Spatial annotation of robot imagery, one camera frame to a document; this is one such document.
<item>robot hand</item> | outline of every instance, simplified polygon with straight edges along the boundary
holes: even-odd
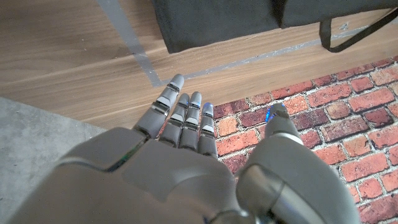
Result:
[[[73,148],[11,223],[209,223],[241,210],[236,181],[217,160],[213,105],[182,94],[176,75],[132,129]]]
[[[73,148],[11,223],[359,223],[339,177],[303,146],[281,104],[239,170],[218,162],[213,106],[182,94],[176,75],[132,129]]]

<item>bag strap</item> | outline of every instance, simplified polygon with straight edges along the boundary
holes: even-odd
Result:
[[[347,47],[357,43],[358,41],[372,34],[374,31],[382,28],[384,25],[393,21],[397,16],[398,16],[398,8],[336,47],[330,47],[331,19],[321,21],[319,28],[319,36],[321,38],[322,46],[332,53],[341,52]]]

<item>silver metal finger segment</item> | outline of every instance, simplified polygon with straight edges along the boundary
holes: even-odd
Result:
[[[173,147],[178,146],[180,140],[181,130],[185,121],[185,113],[187,112],[189,103],[189,96],[183,93],[178,100],[175,109],[167,121],[166,127],[164,128],[159,140],[164,143],[170,144]]]
[[[181,133],[180,143],[178,145],[179,148],[191,149],[197,152],[200,102],[201,94],[197,91],[192,93]]]
[[[183,83],[184,77],[182,75],[174,76],[133,129],[141,131],[149,138],[156,138],[177,99],[178,93],[182,89]]]
[[[218,158],[216,139],[214,136],[213,105],[205,103],[199,129],[198,153]]]

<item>brick wall pattern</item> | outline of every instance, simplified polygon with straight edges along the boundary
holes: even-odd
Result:
[[[398,56],[216,106],[218,154],[232,172],[264,137],[274,103],[338,171],[363,223],[398,224]]]

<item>gray concrete surface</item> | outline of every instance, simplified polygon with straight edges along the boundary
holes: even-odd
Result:
[[[0,223],[73,146],[104,129],[0,98]]]

